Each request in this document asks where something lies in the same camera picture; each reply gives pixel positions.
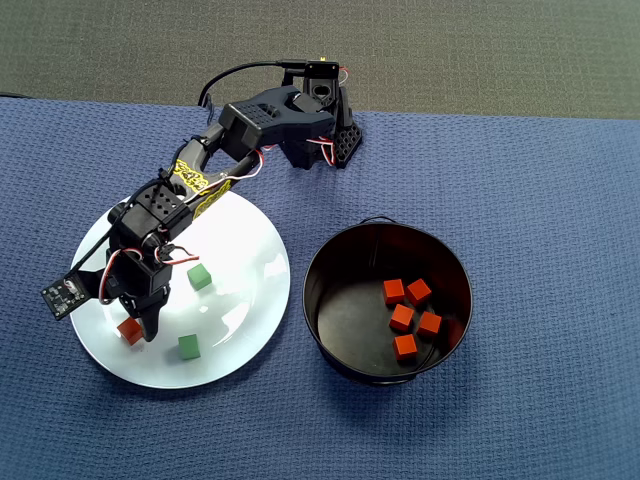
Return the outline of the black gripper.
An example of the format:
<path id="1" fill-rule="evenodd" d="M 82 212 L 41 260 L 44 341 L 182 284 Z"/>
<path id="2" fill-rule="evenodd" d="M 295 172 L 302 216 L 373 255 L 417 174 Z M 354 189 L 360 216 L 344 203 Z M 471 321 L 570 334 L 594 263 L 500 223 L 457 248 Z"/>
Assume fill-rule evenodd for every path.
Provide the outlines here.
<path id="1" fill-rule="evenodd" d="M 119 300 L 131 317 L 139 318 L 146 342 L 158 333 L 159 313 L 167 304 L 173 267 L 145 259 L 136 249 L 108 251 L 102 278 L 102 303 Z"/>

